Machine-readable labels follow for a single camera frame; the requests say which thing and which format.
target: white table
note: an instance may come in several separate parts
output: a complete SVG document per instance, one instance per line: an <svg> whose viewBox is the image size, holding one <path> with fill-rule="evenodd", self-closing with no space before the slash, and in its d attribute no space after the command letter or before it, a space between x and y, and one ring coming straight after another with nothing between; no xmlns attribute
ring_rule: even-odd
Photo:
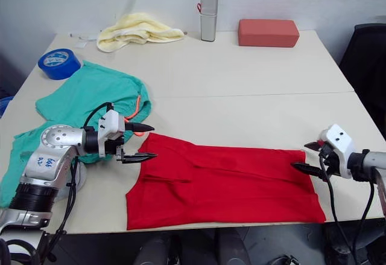
<svg viewBox="0 0 386 265"><path fill-rule="evenodd" d="M73 50L91 62L141 78L151 91L154 106L145 123L154 126L159 134L204 145L302 149L303 144L314 141L322 129L338 123L355 140L358 150L386 151L383 137L313 31L300 32L299 43L294 49L255 48L253 51L254 48L249 47L236 48L234 36L235 33L218 33L214 43L187 38L169 45L130 45L116 54L98 52L94 45ZM57 36L48 50L72 48L74 42L74 39ZM209 50L216 59L223 57L223 61L212 63L201 49ZM184 60L180 59L185 55L182 51L190 51L186 52ZM252 51L253 56L247 57L246 54L252 54ZM175 62L160 57L156 66L149 56L156 57L159 53L173 55ZM242 69L232 66L232 59L221 56L231 54L241 59ZM134 63L130 61L131 57L135 59ZM200 57L203 67L197 71L195 61ZM278 60L284 58L290 63L286 68ZM261 67L266 69L263 75L259 72ZM47 79L39 68L35 68L7 108L0 121L0 175L8 166L13 135L44 122L34 110L34 101L54 92L61 83L63 81ZM212 128L205 130L207 126L200 124L204 122L212 123ZM143 140L132 138L125 149L134 151ZM317 165L317 154L307 151L307 161ZM112 160L87 168L86 184L77 194L66 230L70 233L125 231L125 193L135 184L139 165L123 165ZM320 179L312 178L312 181L323 211L331 221L327 186ZM368 185L335 176L332 184L338 218L360 219L369 196ZM49 232L54 232L60 224L65 206L65 200L54 205ZM381 204L375 197L369 218L382 216ZM250 225L267 224L200 223L167 229Z"/></svg>

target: green cloth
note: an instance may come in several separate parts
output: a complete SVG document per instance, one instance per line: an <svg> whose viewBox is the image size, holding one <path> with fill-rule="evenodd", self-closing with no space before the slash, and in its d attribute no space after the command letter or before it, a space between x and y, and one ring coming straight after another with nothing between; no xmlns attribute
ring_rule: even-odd
<svg viewBox="0 0 386 265"><path fill-rule="evenodd" d="M40 135L47 127L55 124L81 127L87 116L104 102L114 103L114 110L121 115L131 115L136 109L138 95L141 96L139 113L132 122L142 122L150 114L151 103L144 84L133 76L84 61L83 67L59 89L36 101L36 110L47 122L14 137L8 171L0 185L0 207L9 206L28 159L39 146ZM106 109L99 110L88 125L97 128L98 119L105 112ZM132 134L126 131L125 141ZM99 157L86 155L80 160L91 163L98 161Z"/></svg>

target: tape roll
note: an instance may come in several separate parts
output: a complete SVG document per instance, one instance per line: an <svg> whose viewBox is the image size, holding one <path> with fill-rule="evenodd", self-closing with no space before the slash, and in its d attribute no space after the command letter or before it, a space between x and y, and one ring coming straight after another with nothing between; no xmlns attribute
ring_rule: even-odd
<svg viewBox="0 0 386 265"><path fill-rule="evenodd" d="M53 80L66 79L81 66L70 49L55 49L48 52L39 59L37 65Z"/></svg>

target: yellow towel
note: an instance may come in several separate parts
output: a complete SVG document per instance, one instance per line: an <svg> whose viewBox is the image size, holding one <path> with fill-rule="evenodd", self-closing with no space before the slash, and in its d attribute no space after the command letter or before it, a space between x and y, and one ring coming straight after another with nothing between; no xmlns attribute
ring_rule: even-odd
<svg viewBox="0 0 386 265"><path fill-rule="evenodd" d="M111 53L128 43L168 43L182 39L183 32L152 19L145 13L123 16L117 23L103 30L96 45L101 51Z"/></svg>

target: red sponge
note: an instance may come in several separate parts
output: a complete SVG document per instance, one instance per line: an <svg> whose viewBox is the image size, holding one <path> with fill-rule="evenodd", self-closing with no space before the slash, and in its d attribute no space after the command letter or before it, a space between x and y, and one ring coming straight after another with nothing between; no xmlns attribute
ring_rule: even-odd
<svg viewBox="0 0 386 265"><path fill-rule="evenodd" d="M281 19L241 19L240 46L280 46L292 48L299 38L294 21Z"/></svg>

